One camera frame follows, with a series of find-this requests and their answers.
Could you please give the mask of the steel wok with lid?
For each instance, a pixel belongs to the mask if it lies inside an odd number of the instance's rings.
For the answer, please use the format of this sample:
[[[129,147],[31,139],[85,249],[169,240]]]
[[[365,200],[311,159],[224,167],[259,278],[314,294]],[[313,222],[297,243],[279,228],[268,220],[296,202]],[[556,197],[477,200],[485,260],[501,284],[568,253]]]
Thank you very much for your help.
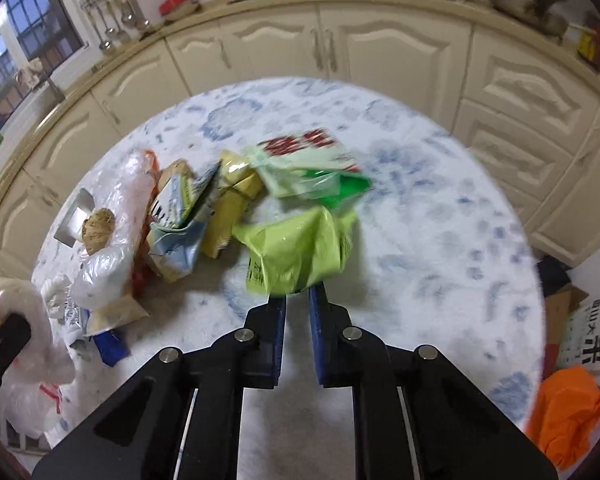
[[[557,3],[567,0],[488,0],[490,5],[510,18],[524,23],[544,36],[562,38],[569,22],[552,11]]]

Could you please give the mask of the red white green wrapper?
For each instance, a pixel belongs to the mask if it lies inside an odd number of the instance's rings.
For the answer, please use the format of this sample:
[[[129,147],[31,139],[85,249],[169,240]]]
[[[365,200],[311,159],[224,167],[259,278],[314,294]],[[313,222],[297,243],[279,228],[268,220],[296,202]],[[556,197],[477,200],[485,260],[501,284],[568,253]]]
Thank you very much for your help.
[[[244,156],[277,198],[337,209],[372,187],[352,153],[325,128],[287,133],[247,146]]]

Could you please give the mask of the round table floral cloth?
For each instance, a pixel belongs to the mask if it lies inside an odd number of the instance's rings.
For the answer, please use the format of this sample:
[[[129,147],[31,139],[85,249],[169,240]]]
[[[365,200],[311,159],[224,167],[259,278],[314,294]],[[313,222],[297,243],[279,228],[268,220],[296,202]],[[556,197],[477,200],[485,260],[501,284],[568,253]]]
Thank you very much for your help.
[[[203,172],[222,151],[307,152],[332,139],[372,184],[347,206],[355,216],[350,255],[328,268],[328,298],[387,344],[437,347],[516,426],[526,426],[540,384],[544,322],[524,228],[471,152],[407,106],[318,79],[230,84],[148,119],[92,162],[80,187],[101,200],[135,150],[153,151],[160,166],[185,159]],[[161,348],[208,346],[269,292],[286,292],[282,377],[272,391],[246,393],[239,477],[351,478],[350,392],[322,388],[312,362],[306,284],[316,235],[298,223],[319,209],[314,200],[260,194],[218,258],[199,257],[184,278],[148,287],[146,318],[123,332],[127,358],[107,366],[94,344],[74,349],[76,378],[61,390],[50,445]]]

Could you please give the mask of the hanging utensil rack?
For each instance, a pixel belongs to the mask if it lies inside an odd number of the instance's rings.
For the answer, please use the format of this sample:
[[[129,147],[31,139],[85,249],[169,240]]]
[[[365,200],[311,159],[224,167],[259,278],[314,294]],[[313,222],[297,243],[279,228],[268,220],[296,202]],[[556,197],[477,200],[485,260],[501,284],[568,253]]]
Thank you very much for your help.
[[[80,0],[80,9],[107,58],[155,31],[138,0]]]

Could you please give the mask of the cardboard box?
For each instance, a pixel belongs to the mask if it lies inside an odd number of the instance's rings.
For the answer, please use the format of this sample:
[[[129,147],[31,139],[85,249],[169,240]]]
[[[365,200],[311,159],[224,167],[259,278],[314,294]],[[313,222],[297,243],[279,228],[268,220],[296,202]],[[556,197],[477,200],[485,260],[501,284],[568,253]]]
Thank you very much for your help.
[[[545,348],[542,378],[553,374],[560,343],[565,335],[568,316],[588,298],[588,293],[573,284],[567,284],[544,298]]]

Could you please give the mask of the lime green plastic bag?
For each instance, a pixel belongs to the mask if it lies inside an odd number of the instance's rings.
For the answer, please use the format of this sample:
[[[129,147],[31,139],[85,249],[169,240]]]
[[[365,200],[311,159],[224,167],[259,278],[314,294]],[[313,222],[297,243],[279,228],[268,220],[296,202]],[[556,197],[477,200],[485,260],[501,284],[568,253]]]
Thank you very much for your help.
[[[249,249],[246,287],[258,294],[301,292],[343,271],[358,216],[316,206],[279,222],[238,224],[232,235]]]

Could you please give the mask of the kitchen window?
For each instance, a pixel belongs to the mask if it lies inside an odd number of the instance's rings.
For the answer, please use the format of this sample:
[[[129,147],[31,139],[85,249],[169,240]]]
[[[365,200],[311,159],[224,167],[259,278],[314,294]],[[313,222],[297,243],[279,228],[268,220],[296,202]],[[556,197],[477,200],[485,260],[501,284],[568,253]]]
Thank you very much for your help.
[[[84,46],[62,0],[0,0],[0,127],[31,93],[20,70],[38,60],[53,75]]]

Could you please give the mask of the white rice sack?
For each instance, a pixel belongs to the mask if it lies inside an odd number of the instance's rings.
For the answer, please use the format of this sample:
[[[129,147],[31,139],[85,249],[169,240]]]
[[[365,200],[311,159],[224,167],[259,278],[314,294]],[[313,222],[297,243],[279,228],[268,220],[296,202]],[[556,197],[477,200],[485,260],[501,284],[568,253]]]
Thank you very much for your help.
[[[556,367],[576,365],[600,373],[600,297],[585,300],[569,315]]]

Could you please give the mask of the red box on counter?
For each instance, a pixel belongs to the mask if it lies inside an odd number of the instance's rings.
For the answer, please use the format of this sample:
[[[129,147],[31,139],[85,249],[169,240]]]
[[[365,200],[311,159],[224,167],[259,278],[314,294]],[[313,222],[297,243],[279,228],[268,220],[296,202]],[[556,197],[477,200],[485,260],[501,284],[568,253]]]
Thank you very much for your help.
[[[198,11],[198,0],[164,0],[159,6],[159,13],[166,22],[175,22]]]

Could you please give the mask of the blue foil wrapper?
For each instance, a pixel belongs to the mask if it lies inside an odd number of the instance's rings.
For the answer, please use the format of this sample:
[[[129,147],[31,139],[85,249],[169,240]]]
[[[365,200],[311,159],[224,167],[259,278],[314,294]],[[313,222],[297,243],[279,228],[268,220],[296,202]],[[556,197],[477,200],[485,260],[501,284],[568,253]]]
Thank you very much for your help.
[[[106,366],[114,367],[130,354],[128,346],[117,330],[94,335],[92,341]]]

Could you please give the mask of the red printed clear plastic bag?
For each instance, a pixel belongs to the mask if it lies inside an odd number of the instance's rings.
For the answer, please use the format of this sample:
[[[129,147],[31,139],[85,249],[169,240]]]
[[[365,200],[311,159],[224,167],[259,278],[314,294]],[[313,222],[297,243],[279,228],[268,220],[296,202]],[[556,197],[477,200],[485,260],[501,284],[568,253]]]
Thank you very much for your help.
[[[9,364],[0,387],[0,413],[18,434],[37,439],[60,421],[61,385],[76,377],[65,343],[55,337],[43,297],[30,282],[0,278],[0,325],[20,314],[31,337]]]

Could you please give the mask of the yellow snack wrapper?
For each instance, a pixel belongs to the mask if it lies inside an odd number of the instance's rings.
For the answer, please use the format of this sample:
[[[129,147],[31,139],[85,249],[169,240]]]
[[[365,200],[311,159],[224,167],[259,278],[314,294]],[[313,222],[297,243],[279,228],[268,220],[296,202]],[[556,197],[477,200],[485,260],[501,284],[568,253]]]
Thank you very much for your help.
[[[218,199],[201,243],[201,251],[207,257],[218,258],[232,238],[232,229],[263,188],[260,176],[245,157],[227,150],[221,152]]]

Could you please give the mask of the cream lower cabinets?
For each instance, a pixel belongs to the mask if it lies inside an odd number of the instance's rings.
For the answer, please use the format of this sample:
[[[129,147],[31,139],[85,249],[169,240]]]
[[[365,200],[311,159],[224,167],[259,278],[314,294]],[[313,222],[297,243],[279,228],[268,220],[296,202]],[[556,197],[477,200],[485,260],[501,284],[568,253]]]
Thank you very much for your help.
[[[317,116],[351,107],[350,82],[453,133],[501,185],[531,244],[577,266],[600,248],[600,76],[556,42],[469,4],[319,1],[219,9],[142,41],[32,127],[0,171],[0,271],[26,278],[79,180],[133,130],[226,87],[202,131],[226,139],[267,96],[294,90]]]

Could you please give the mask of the long cream bread wrapper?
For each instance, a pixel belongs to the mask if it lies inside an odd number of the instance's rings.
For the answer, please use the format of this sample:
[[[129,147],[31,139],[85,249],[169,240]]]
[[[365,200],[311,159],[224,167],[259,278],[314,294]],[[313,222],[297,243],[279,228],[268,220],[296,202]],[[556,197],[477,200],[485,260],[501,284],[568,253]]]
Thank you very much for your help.
[[[107,246],[87,255],[70,287],[72,301],[88,312],[86,336],[148,315],[135,296],[145,283],[147,215],[159,174],[155,153],[143,148],[133,148],[96,174],[95,210],[110,209],[116,221]]]

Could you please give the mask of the blue white snack bag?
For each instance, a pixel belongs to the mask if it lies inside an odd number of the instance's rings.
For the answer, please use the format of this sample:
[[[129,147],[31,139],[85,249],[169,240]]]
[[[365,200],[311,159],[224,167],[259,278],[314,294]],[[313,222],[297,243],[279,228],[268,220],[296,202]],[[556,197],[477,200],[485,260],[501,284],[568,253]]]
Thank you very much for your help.
[[[218,201],[219,176],[219,162],[198,177],[171,174],[149,209],[149,264],[169,283],[194,270]]]

